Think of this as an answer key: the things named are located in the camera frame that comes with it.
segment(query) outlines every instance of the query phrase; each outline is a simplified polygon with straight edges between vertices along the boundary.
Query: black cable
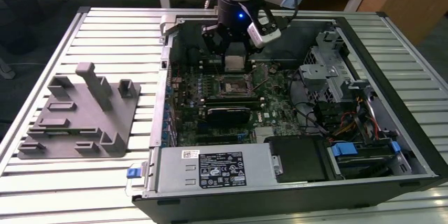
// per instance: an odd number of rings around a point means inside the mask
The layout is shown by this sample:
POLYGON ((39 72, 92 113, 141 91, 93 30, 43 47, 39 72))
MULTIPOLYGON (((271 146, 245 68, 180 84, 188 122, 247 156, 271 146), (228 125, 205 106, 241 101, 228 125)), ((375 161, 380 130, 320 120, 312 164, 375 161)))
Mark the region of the black cable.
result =
POLYGON ((299 0, 293 0, 293 5, 295 5, 296 7, 295 7, 295 9, 293 9, 295 13, 293 13, 292 17, 289 18, 289 23, 291 23, 291 22, 295 20, 295 18, 297 17, 297 12, 299 12, 299 0))
POLYGON ((291 99, 291 102, 292 102, 291 87, 292 87, 293 77, 295 77, 296 74, 299 73, 299 70, 300 70, 300 67, 295 70, 295 72, 292 73, 292 76, 291 76, 291 82, 289 82, 289 87, 288 87, 288 93, 289 93, 289 99, 291 99))

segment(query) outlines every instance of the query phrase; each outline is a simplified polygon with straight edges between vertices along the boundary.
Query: red cable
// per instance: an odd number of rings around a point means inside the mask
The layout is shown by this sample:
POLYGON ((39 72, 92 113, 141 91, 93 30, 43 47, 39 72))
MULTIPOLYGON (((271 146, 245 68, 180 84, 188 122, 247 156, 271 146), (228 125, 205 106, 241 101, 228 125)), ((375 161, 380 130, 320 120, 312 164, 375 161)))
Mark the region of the red cable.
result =
POLYGON ((375 137, 376 137, 376 139, 379 140, 380 139, 380 137, 379 137, 379 125, 377 125, 377 123, 376 123, 376 120, 373 119, 373 118, 368 118, 368 119, 371 119, 372 120, 372 122, 373 122, 373 127, 375 127, 375 137))
POLYGON ((345 113, 343 114, 343 116, 341 116, 341 125, 340 125, 340 127, 343 127, 343 125, 344 125, 344 117, 345 117, 347 115, 349 115, 349 114, 356 114, 356 112, 345 112, 345 113))

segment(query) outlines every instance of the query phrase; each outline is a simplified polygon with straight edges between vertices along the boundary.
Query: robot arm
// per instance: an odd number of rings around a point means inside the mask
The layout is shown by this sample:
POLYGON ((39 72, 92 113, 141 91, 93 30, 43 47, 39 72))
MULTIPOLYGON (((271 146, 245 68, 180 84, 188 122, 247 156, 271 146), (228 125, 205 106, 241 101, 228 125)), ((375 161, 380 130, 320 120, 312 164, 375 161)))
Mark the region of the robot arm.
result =
POLYGON ((231 43, 241 42, 249 56, 280 37, 289 22, 287 18, 273 17, 264 0, 217 0, 217 24, 203 27, 203 38, 212 54, 224 57, 231 43), (213 42, 215 33, 221 37, 219 44, 213 42))

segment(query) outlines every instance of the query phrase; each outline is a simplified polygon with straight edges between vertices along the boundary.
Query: blue tab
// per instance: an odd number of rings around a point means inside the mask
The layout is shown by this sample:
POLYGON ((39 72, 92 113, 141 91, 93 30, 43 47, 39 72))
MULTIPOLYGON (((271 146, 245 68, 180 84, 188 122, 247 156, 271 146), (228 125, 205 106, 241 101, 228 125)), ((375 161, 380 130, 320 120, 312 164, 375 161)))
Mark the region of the blue tab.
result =
POLYGON ((400 148, 400 145, 399 145, 397 141, 392 141, 391 146, 392 146, 392 149, 393 149, 395 153, 397 154, 401 151, 401 148, 400 148))
POLYGON ((332 147, 332 151, 335 153, 335 157, 357 154, 357 150, 356 150, 356 147, 355 147, 353 143, 337 143, 332 147))
POLYGON ((341 152, 339 151, 339 149, 337 149, 337 146, 336 146, 336 145, 333 145, 333 146, 331 147, 331 151, 333 152, 333 156, 335 156, 335 157, 337 157, 337 156, 340 156, 340 155, 341 155, 341 152))
POLYGON ((141 168, 128 168, 127 178, 141 178, 141 168))
POLYGON ((337 143, 336 144, 339 151, 341 152, 341 155, 356 155, 357 150, 355 148, 353 143, 337 143))

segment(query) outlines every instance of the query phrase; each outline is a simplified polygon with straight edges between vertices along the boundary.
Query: metal bracket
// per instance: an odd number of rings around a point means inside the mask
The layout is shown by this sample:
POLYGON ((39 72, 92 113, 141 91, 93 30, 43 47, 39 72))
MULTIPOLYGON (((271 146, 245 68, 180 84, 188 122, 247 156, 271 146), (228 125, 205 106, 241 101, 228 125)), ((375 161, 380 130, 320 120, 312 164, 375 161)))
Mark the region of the metal bracket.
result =
POLYGON ((351 98, 353 91, 361 91, 369 85, 371 83, 367 80, 344 81, 341 84, 343 98, 351 98))
POLYGON ((176 15, 163 15, 160 20, 160 33, 161 36, 168 36, 171 33, 173 33, 177 30, 177 17, 176 15))

